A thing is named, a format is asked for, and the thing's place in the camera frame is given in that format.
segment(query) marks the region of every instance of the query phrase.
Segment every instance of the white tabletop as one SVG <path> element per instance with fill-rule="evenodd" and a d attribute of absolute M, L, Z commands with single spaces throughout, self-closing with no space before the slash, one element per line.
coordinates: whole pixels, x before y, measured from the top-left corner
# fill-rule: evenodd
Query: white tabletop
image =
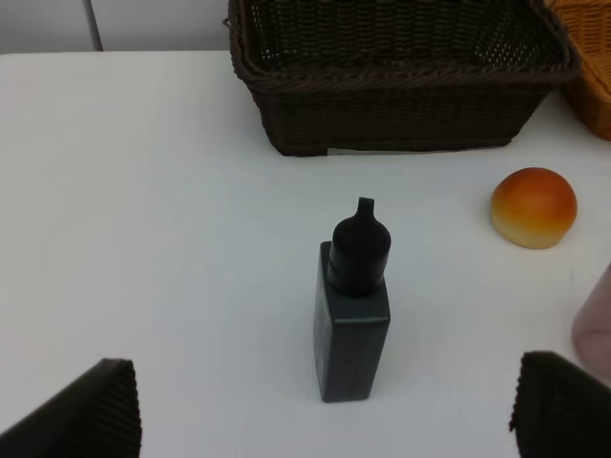
<path fill-rule="evenodd" d="M 564 175 L 546 251 L 492 229 L 513 171 Z M 318 246 L 357 198 L 392 234 L 369 400 L 325 405 Z M 285 158 L 226 52 L 0 57 L 0 429 L 103 357 L 133 359 L 143 458 L 517 458 L 519 360 L 575 360 L 611 260 L 611 148 L 557 95 L 499 150 Z"/>

